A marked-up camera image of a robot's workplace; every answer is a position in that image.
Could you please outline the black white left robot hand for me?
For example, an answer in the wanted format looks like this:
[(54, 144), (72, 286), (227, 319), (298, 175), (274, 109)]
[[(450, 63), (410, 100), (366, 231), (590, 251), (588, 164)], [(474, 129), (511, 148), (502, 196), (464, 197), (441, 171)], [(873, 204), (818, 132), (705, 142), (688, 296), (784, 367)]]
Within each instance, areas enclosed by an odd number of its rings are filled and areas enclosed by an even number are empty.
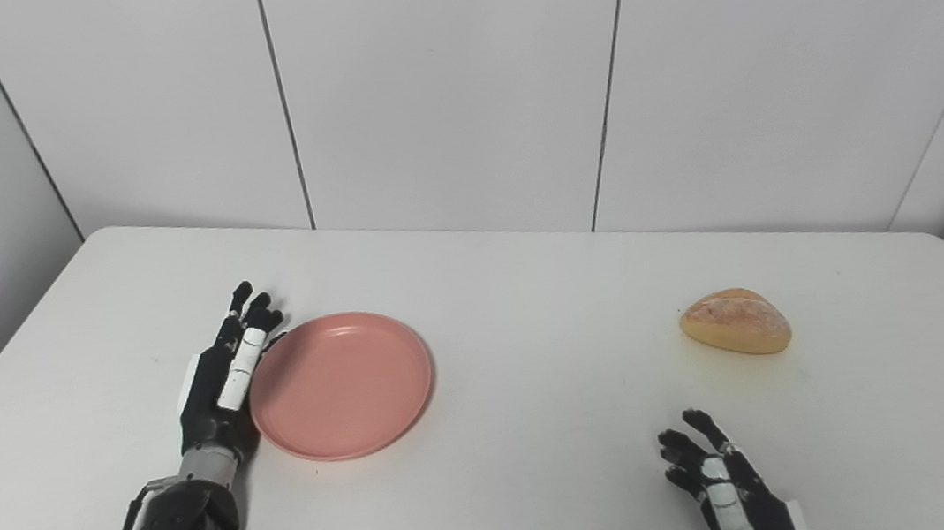
[(284, 315), (269, 293), (254, 292), (243, 280), (232, 293), (229, 312), (213, 344), (200, 352), (185, 380), (179, 422), (181, 452), (219, 448), (244, 462), (251, 459), (260, 433), (251, 417), (248, 390), (270, 336)]

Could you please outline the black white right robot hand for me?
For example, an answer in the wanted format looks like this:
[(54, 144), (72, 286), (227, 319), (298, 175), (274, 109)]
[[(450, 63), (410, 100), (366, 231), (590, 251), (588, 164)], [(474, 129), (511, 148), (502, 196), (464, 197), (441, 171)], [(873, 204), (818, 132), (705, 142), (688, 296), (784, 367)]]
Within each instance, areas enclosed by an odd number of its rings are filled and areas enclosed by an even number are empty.
[(667, 428), (658, 434), (664, 477), (692, 496), (709, 530), (810, 530), (797, 501), (784, 501), (764, 482), (740, 446), (699, 409), (683, 412), (687, 426), (708, 441)]

